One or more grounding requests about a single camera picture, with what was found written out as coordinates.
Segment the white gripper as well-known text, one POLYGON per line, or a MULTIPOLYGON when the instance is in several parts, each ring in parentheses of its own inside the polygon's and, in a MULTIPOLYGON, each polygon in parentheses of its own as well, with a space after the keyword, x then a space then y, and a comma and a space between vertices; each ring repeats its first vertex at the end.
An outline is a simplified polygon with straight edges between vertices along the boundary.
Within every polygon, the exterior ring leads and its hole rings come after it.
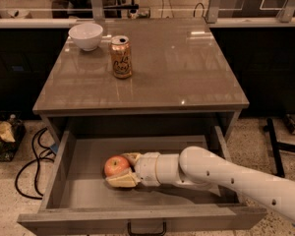
POLYGON ((132 166, 135 166, 135 172, 127 168, 122 172, 107 177, 106 182, 114 188, 134 188, 140 182, 147 187, 158 187, 160 185, 156 176, 156 163, 160 156, 159 152, 139 152, 122 153, 132 166))

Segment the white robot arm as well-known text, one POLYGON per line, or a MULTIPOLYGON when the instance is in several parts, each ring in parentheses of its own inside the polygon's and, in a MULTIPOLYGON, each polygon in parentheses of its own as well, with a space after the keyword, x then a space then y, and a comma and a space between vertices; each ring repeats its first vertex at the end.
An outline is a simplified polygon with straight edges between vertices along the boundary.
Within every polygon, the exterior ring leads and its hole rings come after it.
POLYGON ((214 183, 247 196, 295 223, 295 181, 234 164, 202 147, 179 153, 126 152, 105 161, 105 181, 113 188, 172 185, 203 189, 214 183))

